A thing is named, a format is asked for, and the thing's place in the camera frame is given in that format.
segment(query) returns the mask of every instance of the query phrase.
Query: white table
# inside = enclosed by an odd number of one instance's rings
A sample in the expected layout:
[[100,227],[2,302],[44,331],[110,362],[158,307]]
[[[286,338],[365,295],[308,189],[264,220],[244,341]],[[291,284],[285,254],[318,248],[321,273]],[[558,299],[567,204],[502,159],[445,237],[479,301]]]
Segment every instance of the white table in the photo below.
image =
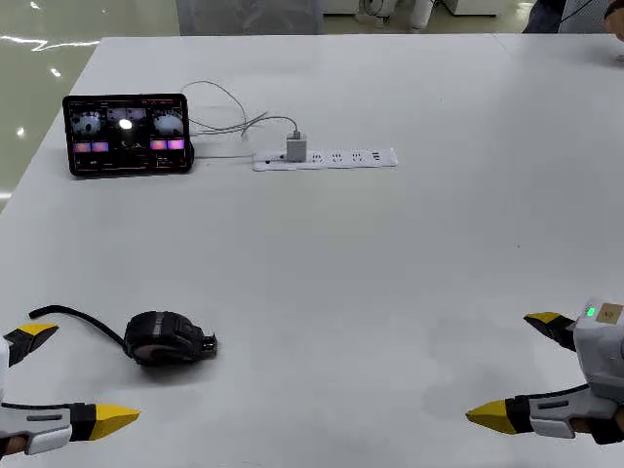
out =
[[7,401],[141,417],[3,463],[616,466],[621,446],[497,435],[464,412],[582,383],[574,355],[525,313],[624,300],[621,51],[606,36],[104,40],[75,94],[207,78],[251,113],[296,117],[313,147],[393,146],[400,166],[256,174],[239,159],[75,180],[58,116],[0,217],[4,330],[49,303],[119,332],[169,309],[222,347],[216,361],[148,373],[55,317],[45,351],[11,370]]

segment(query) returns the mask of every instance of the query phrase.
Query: shiny floor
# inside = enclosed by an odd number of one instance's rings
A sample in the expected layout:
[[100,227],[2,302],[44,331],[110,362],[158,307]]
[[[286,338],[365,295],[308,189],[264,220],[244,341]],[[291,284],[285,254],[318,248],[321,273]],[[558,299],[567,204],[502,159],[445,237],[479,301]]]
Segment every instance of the shiny floor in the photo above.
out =
[[[454,17],[435,8],[428,33],[520,32],[531,3],[510,0],[499,18]],[[372,18],[326,17],[329,34],[403,33],[409,2],[384,28]],[[2,0],[0,2],[0,211],[45,132],[105,36],[179,34],[175,0]]]

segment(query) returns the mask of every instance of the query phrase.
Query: white power strip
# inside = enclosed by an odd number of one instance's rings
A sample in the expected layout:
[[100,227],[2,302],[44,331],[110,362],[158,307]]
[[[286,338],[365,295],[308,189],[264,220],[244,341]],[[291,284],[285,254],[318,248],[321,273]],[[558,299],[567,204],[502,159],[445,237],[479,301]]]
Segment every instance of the white power strip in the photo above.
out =
[[253,156],[254,171],[296,171],[302,169],[384,168],[397,166],[393,149],[326,149],[308,151],[304,163],[284,160],[284,151],[261,151]]

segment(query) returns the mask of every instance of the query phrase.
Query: white cable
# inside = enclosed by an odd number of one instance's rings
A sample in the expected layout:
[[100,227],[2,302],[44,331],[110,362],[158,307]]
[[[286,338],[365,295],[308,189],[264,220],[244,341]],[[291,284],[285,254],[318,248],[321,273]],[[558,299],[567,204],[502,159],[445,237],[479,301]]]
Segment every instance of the white cable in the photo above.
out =
[[[182,89],[179,90],[179,92],[181,94],[184,94],[184,90],[190,86],[194,86],[194,85],[200,85],[200,84],[205,84],[205,85],[212,85],[215,86],[216,88],[219,88],[220,90],[222,90],[224,93],[226,93],[228,96],[230,96],[232,98],[232,100],[234,102],[236,102],[238,104],[238,106],[241,108],[241,112],[243,113],[243,123],[247,124],[248,119],[247,119],[247,111],[245,110],[245,106],[236,99],[236,97],[230,93],[229,91],[227,91],[225,88],[223,88],[221,85],[219,85],[218,83],[215,83],[214,81],[210,81],[210,80],[197,80],[197,81],[191,81],[190,83],[185,84],[184,86],[182,86]],[[214,127],[212,128],[213,130],[219,130],[218,127]]]

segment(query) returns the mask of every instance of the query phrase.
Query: machine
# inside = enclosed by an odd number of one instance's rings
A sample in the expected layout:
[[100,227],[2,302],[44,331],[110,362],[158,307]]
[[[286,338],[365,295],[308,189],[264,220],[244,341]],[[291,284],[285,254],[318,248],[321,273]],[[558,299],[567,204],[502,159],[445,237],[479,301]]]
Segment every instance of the machine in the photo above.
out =
[[525,320],[561,346],[576,351],[587,383],[568,390],[520,395],[466,413],[474,423],[504,434],[534,432],[573,439],[572,421],[583,420],[598,444],[624,440],[614,416],[624,405],[624,306],[590,299],[574,322],[560,314]]

